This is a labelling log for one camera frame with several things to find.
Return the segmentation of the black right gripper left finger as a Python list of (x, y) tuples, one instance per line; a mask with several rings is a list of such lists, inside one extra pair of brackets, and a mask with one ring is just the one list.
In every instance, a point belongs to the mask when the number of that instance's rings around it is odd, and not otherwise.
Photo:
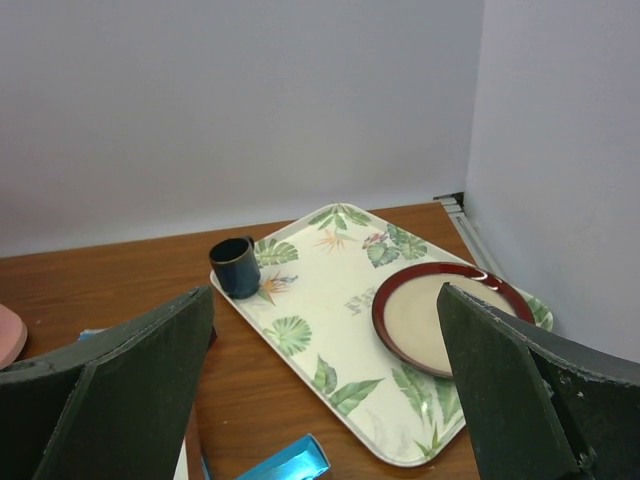
[(213, 317), (200, 286), (2, 369), (2, 478), (173, 478)]

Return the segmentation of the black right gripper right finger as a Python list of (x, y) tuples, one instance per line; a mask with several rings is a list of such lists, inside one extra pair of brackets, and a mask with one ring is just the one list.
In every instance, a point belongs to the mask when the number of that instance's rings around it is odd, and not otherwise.
[(437, 310), (481, 478), (638, 478), (638, 363), (450, 283)]

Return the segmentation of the red silver toothpaste box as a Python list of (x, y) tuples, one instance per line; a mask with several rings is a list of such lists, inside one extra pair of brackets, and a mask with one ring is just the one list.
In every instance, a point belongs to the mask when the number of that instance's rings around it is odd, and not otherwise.
[(196, 407), (193, 407), (176, 464), (174, 479), (196, 480), (210, 478), (211, 474), (204, 460), (200, 444)]

